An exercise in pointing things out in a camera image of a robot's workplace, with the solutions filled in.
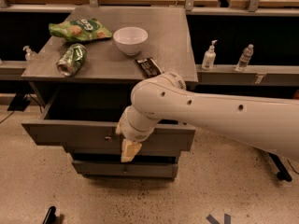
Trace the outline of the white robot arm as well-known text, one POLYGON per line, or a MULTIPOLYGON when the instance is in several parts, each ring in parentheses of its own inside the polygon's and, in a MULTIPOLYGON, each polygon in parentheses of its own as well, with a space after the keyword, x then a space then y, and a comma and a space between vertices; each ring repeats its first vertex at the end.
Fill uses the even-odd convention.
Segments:
POLYGON ((299 159, 299 103, 292 99, 195 93, 183 78, 163 73, 137 83, 116 133, 145 141, 163 119, 225 135, 237 142, 299 159))

